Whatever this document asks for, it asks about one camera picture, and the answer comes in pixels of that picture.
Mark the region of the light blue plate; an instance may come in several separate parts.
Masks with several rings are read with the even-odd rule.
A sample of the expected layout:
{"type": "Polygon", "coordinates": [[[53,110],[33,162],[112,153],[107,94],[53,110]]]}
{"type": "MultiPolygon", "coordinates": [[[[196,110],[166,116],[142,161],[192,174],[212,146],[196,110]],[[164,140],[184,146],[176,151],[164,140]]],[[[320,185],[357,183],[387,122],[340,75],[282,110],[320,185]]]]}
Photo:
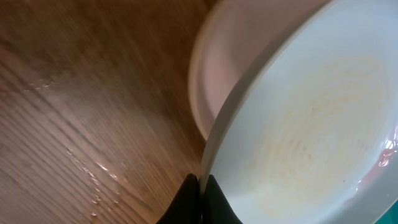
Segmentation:
{"type": "Polygon", "coordinates": [[[202,172],[243,223],[376,223],[397,201],[397,2],[326,1],[264,49],[202,172]]]}

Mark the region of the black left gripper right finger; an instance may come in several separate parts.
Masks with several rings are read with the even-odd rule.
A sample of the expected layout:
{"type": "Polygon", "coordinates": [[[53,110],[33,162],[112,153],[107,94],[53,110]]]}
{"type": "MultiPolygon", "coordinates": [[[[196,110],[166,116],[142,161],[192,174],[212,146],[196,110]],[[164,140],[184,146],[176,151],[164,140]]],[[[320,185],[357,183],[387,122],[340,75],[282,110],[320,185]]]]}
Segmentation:
{"type": "Polygon", "coordinates": [[[215,177],[209,175],[202,205],[203,224],[242,224],[233,212],[215,177]]]}

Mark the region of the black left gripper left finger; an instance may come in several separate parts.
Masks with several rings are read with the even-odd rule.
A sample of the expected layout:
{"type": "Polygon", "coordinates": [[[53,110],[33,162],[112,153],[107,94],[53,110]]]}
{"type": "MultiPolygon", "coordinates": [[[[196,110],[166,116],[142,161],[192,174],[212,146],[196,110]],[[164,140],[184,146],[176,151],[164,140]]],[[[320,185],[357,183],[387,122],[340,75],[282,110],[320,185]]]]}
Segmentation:
{"type": "Polygon", "coordinates": [[[198,224],[201,221],[199,182],[188,174],[157,224],[198,224]]]}

